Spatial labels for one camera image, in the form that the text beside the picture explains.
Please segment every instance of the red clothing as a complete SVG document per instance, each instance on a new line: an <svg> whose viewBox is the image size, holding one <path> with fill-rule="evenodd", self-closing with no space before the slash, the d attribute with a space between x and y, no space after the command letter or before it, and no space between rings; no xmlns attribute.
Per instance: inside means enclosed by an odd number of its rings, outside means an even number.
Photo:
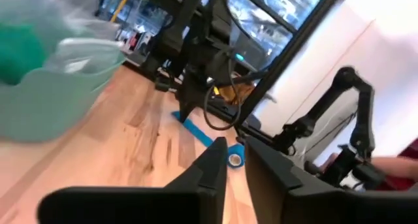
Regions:
<svg viewBox="0 0 418 224"><path fill-rule="evenodd" d="M418 159L418 138L413 141L399 156ZM405 191L415 185L415 181L407 178L388 176L378 191Z"/></svg>

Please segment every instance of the teal basket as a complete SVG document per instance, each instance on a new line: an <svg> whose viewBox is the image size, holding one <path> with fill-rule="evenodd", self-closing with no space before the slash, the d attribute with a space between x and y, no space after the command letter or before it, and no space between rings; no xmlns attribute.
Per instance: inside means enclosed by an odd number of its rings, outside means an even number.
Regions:
<svg viewBox="0 0 418 224"><path fill-rule="evenodd" d="M95 74L34 69L16 86L0 84L0 137L42 142L61 136L80 121L124 62Z"/></svg>

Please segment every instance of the white wall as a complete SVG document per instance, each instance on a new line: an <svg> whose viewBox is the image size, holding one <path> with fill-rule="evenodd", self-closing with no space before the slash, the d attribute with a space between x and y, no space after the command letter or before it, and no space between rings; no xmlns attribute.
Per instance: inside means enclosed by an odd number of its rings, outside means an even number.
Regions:
<svg viewBox="0 0 418 224"><path fill-rule="evenodd" d="M262 130L271 135L279 133L284 123L293 122L314 105L340 67L353 65L376 89L375 154L393 154L404 148L410 138L418 135L410 130L399 139L400 132L405 131L413 119L418 120L415 118L418 111L413 115L411 112L416 107L413 103L418 103L418 94L414 92L418 87L414 84L418 80L418 22L414 19L417 7L418 0L345 0L323 22L303 54L294 60L272 89L278 103L266 103L259 110ZM355 91L341 96L319 120L314 133L317 136L309 138L308 142L338 124L355 109L356 102ZM401 119L399 111L409 117ZM348 142L351 130L348 127L315 162L322 163L339 142ZM390 144L399 146L395 149ZM297 148L305 145L303 140L296 143Z"/></svg>

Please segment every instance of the wooden floor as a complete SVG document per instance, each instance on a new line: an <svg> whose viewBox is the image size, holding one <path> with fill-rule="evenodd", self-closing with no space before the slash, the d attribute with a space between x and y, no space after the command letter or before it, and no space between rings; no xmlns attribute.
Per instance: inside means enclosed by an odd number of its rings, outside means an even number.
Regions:
<svg viewBox="0 0 418 224"><path fill-rule="evenodd" d="M37 203L61 187L169 183L205 149L170 115L177 109L171 93L155 91L122 67L89 114L61 138L42 144L0 140L0 224L36 223ZM211 130L200 109L190 117L208 136L235 143L233 130ZM244 168L228 170L223 220L256 223Z"/></svg>

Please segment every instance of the green cloth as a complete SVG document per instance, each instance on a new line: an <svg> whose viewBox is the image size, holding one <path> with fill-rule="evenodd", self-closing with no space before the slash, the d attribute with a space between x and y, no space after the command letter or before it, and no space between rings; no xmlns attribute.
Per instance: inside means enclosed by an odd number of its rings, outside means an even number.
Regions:
<svg viewBox="0 0 418 224"><path fill-rule="evenodd" d="M0 24L0 81L19 84L29 71L42 67L46 52L30 25Z"/></svg>

